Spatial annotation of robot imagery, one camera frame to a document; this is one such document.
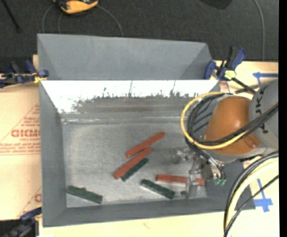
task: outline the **blue clamp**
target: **blue clamp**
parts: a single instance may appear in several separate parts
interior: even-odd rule
[[[0,88],[12,84],[33,82],[49,76],[47,70],[37,71],[29,60],[25,61],[25,67],[27,69],[26,73],[21,73],[17,64],[14,61],[11,61],[7,67],[7,73],[0,76]]]
[[[41,207],[25,213],[20,217],[20,221],[22,223],[10,230],[9,233],[4,234],[2,237],[24,237],[30,231],[34,231],[34,235],[37,236],[38,221],[34,217],[41,213]]]
[[[231,47],[229,57],[227,61],[218,67],[216,62],[211,60],[206,68],[204,79],[210,79],[211,76],[214,76],[217,80],[232,80],[236,75],[236,67],[245,59],[246,52],[243,48],[238,47],[238,52],[235,52],[235,48]]]

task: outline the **yellow cable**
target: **yellow cable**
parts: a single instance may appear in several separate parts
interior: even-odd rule
[[[224,226],[224,228],[226,229],[231,218],[232,218],[232,212],[235,210],[237,202],[239,200],[239,197],[241,196],[241,194],[243,193],[243,191],[245,190],[245,188],[254,180],[257,178],[258,175],[260,175],[261,173],[263,173],[264,171],[266,171],[267,169],[278,165],[279,164],[279,159],[269,159],[266,162],[264,162],[263,164],[261,164],[261,166],[259,166],[258,168],[256,168],[256,170],[254,172],[252,172],[245,180],[244,182],[239,186],[239,188],[236,190],[236,192],[234,193],[231,201],[230,201],[230,205],[228,208],[228,212],[227,212],[227,220],[226,220],[226,225]]]
[[[181,125],[181,128],[182,128],[182,131],[185,135],[185,137],[191,142],[193,143],[194,145],[196,145],[197,147],[200,147],[202,149],[219,149],[219,148],[223,148],[223,147],[226,147],[230,144],[232,144],[233,142],[237,141],[238,139],[240,139],[244,134],[246,134],[247,132],[243,132],[237,136],[235,136],[234,138],[224,142],[224,143],[221,143],[219,145],[214,145],[214,146],[207,146],[207,145],[203,145],[197,141],[195,141],[189,134],[188,132],[186,131],[185,129],[185,125],[184,125],[184,117],[185,117],[185,114],[188,110],[188,108],[193,104],[195,103],[197,100],[199,100],[200,98],[204,98],[204,97],[207,97],[207,96],[211,96],[211,95],[219,95],[221,94],[222,92],[220,91],[213,91],[213,92],[209,92],[209,93],[205,93],[205,94],[202,94],[202,95],[199,95],[197,96],[196,98],[192,99],[184,108],[184,110],[182,111],[182,114],[181,114],[181,118],[180,118],[180,125]]]

